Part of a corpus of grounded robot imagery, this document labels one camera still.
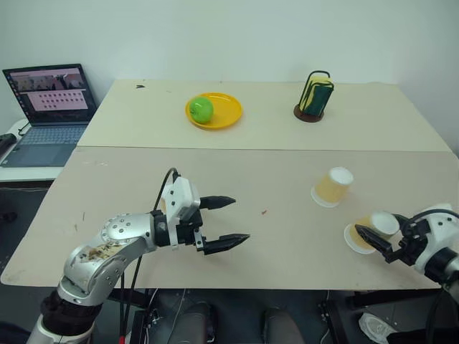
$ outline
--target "laptop keyboard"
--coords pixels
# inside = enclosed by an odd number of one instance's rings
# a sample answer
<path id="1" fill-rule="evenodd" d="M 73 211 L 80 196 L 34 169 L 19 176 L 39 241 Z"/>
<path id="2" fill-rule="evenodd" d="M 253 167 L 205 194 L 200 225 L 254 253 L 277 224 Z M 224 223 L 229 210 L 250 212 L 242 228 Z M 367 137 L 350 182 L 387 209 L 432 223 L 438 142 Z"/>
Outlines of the laptop keyboard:
<path id="1" fill-rule="evenodd" d="M 85 126 L 30 128 L 27 134 L 19 141 L 18 145 L 76 145 Z"/>

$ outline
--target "yellow plate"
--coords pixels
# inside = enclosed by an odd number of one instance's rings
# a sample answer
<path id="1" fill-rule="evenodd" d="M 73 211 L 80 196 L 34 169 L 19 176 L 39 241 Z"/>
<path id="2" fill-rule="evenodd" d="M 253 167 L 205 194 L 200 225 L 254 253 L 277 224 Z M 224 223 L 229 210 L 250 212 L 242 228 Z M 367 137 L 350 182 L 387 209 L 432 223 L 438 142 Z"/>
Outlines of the yellow plate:
<path id="1" fill-rule="evenodd" d="M 195 98 L 188 101 L 185 107 L 186 116 L 189 121 L 200 128 L 222 129 L 236 123 L 242 116 L 242 106 L 240 102 L 231 95 L 224 93 L 209 92 L 197 95 L 197 97 L 206 97 L 214 106 L 214 114 L 209 122 L 198 123 L 189 113 L 189 103 Z"/>

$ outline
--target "white wall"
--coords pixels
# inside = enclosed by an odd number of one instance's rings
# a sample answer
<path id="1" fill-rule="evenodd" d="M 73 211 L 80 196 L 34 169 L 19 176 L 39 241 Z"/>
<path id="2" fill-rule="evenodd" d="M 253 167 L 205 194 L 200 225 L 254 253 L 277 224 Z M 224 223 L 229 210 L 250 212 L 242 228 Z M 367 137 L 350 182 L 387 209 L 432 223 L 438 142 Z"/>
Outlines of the white wall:
<path id="1" fill-rule="evenodd" d="M 0 0 L 0 67 L 80 62 L 99 101 L 127 77 L 400 82 L 456 149 L 458 17 L 457 0 Z M 0 132 L 21 116 L 1 80 Z"/>

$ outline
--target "laptop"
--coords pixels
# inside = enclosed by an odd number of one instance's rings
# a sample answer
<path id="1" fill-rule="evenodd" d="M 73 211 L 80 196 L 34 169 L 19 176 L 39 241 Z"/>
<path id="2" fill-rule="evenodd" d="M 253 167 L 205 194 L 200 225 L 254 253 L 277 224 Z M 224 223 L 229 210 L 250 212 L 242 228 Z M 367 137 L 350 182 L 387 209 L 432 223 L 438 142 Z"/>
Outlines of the laptop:
<path id="1" fill-rule="evenodd" d="M 31 128 L 1 167 L 64 166 L 97 110 L 81 64 L 3 73 Z"/>

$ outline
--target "paper cup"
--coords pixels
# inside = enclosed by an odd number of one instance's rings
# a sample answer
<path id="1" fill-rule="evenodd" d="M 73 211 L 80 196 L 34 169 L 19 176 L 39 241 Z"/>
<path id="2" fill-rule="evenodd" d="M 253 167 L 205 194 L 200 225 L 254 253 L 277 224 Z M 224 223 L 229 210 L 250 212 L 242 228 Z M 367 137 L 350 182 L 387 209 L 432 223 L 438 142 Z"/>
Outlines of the paper cup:
<path id="1" fill-rule="evenodd" d="M 342 200 L 353 181 L 354 176 L 347 168 L 334 167 L 319 184 L 313 186 L 311 197 L 319 206 L 334 208 Z"/>
<path id="2" fill-rule="evenodd" d="M 394 215 L 385 211 L 375 211 L 363 219 L 357 220 L 354 224 L 348 224 L 344 229 L 344 240 L 355 252 L 360 254 L 371 254 L 376 249 L 367 244 L 357 233 L 356 224 L 367 226 L 373 229 L 381 238 L 390 239 L 399 231 L 399 223 Z"/>

